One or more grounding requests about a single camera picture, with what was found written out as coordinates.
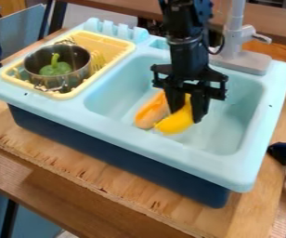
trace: stainless steel pot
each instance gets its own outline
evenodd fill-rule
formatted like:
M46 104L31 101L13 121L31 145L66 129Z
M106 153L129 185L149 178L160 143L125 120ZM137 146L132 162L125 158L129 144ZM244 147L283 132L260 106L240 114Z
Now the stainless steel pot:
M59 62L64 61L71 65L72 72L56 76L40 75L39 71L50 64L55 53L60 55ZM80 46L53 45L43 47L27 56L24 60L24 69L35 89L67 93L90 76L89 64L90 53L86 49Z

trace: yellow dish rack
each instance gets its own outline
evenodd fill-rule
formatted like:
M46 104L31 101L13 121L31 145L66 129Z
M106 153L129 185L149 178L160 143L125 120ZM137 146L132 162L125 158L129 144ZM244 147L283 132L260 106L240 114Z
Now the yellow dish rack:
M34 84L22 76L25 73L22 66L23 59L15 61L13 64L5 67L1 72L2 79L17 86L26 87L30 90L45 94L54 99L71 99L136 48L136 45L132 42L81 30L73 31L59 38L57 43L58 42L62 42L63 44L65 42L74 42L77 46L82 46L87 49L91 54L89 65L91 76L84 79L84 81L72 91L60 93L58 91L43 92L34 89Z

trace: toy sink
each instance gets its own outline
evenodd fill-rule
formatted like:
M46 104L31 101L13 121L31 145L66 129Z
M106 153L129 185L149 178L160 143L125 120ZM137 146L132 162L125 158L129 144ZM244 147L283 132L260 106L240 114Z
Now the toy sink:
M20 126L211 207L224 206L230 191L253 187L285 98L286 63L273 60L265 76L213 67L229 76L227 99L212 99L209 113L184 133L163 136L133 120L159 90L151 86L150 66L170 62L165 39L97 19L60 39L80 30L135 47L67 98L8 82L0 69L0 99Z

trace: green vegetable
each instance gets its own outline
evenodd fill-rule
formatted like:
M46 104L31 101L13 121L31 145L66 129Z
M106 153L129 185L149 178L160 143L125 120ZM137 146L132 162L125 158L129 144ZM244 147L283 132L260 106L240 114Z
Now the green vegetable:
M44 66L39 74L44 76L55 76L61 74L67 74L72 72L72 67L69 63L59 62L59 54L54 54L51 58L51 64Z

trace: white faucet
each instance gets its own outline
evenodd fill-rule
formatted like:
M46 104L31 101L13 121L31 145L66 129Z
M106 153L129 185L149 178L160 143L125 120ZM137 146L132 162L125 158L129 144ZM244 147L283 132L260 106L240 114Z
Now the white faucet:
M242 44L254 39L271 44L272 40L256 33L252 25L242 26L245 3L245 0L232 0L232 7L224 28L225 45L218 56L211 57L211 63L236 71L263 75L267 73L272 58L264 54L244 51Z

